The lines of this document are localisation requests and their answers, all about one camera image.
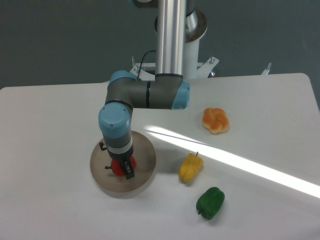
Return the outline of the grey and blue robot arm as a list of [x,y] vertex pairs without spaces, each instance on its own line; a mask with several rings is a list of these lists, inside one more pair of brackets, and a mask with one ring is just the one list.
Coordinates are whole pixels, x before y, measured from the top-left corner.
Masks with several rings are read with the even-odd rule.
[[133,110],[186,109],[190,85],[183,80],[186,20],[195,11],[192,0],[134,0],[138,8],[156,8],[157,45],[155,79],[141,80],[125,70],[112,74],[98,125],[112,160],[119,163],[126,179],[135,176],[131,163],[134,152],[131,122]]

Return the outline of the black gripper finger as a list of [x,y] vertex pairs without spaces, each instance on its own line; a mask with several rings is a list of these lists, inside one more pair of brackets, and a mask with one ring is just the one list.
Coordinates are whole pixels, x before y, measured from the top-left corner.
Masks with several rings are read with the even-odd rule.
[[127,180],[135,177],[135,171],[130,161],[125,161],[123,163],[122,170]]

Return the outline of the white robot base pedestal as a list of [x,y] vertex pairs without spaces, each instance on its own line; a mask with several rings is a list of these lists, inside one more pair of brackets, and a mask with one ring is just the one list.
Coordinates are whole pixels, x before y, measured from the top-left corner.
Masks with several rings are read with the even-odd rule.
[[156,60],[133,62],[131,72],[139,79],[153,80],[156,74],[178,74],[186,79],[212,78],[219,59],[211,56],[198,61],[200,39],[206,34],[208,21],[192,0],[135,1],[139,8],[155,7],[157,34]]

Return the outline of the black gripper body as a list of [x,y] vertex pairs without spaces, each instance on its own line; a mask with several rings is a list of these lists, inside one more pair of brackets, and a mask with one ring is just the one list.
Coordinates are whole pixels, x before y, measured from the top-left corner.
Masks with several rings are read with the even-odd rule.
[[109,156],[115,160],[120,162],[122,165],[127,163],[131,166],[131,156],[134,152],[133,142],[129,141],[125,146],[122,147],[111,147],[108,146],[105,142],[99,142],[99,147],[102,151],[108,151]]

